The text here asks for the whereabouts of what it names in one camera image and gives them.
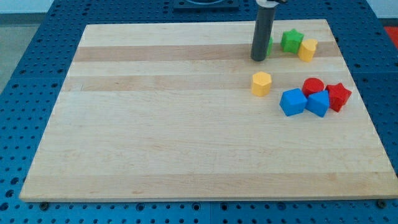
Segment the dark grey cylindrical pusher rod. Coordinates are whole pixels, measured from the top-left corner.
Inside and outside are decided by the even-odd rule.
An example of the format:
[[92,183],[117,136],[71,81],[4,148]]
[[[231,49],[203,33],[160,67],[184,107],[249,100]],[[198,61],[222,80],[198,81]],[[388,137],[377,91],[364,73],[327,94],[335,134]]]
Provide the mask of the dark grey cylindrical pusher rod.
[[256,0],[256,3],[258,10],[252,38],[251,58],[260,62],[267,57],[277,1]]

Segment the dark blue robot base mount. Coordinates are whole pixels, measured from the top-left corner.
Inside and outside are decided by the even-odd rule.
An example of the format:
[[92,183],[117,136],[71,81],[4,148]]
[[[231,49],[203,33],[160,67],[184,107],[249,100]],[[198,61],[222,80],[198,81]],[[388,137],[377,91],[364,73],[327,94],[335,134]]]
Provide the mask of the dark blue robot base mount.
[[174,11],[238,9],[240,0],[173,0]]

